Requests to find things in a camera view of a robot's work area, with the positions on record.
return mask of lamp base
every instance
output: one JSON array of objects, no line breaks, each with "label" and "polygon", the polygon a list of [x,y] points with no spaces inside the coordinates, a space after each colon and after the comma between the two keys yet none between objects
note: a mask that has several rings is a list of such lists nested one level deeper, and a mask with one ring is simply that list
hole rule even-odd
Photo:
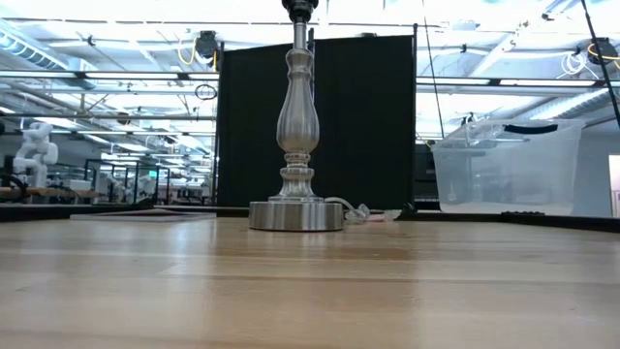
[{"label": "lamp base", "polygon": [[250,203],[250,229],[274,232],[334,232],[344,227],[340,204]]}]

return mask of yellow cable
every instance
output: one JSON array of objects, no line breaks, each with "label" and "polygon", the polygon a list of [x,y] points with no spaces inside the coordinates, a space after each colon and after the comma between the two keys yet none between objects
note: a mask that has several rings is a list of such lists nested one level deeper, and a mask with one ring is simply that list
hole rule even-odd
[{"label": "yellow cable", "polygon": [[[592,48],[594,47],[594,44],[590,44],[590,46],[588,47],[588,52],[590,52],[590,54],[592,54],[595,57],[598,57],[599,55],[592,50]],[[608,56],[603,56],[603,59],[610,59],[610,60],[620,60],[620,57],[608,57]]]},{"label": "yellow cable", "polygon": [[178,49],[176,50],[176,52],[178,53],[178,59],[181,60],[181,62],[183,62],[185,65],[192,65],[192,63],[194,63],[194,56],[196,55],[196,40],[198,38],[194,38],[194,44],[192,45],[192,57],[190,58],[190,61],[186,61],[185,58],[183,58],[183,55],[181,54],[181,44],[183,44],[183,40],[179,40],[178,41]]}]

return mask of wooden table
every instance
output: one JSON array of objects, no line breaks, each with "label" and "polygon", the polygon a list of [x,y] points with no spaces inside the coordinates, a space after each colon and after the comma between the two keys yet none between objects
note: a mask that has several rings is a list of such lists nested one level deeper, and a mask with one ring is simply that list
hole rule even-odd
[{"label": "wooden table", "polygon": [[620,235],[0,225],[1,348],[618,348]]}]

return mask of plastic storage container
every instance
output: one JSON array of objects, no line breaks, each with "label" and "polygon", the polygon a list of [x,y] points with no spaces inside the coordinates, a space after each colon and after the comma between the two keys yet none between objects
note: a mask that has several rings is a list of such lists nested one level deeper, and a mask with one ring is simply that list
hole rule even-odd
[{"label": "plastic storage container", "polygon": [[486,120],[432,148],[439,202],[450,213],[573,211],[579,120]]}]

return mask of black curtain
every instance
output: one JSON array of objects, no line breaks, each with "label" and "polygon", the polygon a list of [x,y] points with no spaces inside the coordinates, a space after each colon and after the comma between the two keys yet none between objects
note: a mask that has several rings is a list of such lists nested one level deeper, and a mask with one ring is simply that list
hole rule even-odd
[{"label": "black curtain", "polygon": [[[227,52],[220,86],[218,206],[266,201],[282,185],[275,140],[288,86],[290,45]],[[315,105],[321,140],[315,192],[371,208],[400,208],[412,180],[411,37],[316,42]]]}]

